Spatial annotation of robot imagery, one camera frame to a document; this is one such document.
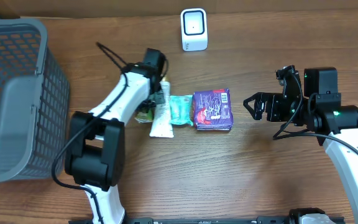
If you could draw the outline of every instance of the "green package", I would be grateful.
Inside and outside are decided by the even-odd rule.
[[[171,107],[171,124],[183,125],[193,122],[190,119],[190,109],[192,105],[192,95],[171,96],[169,105]]]

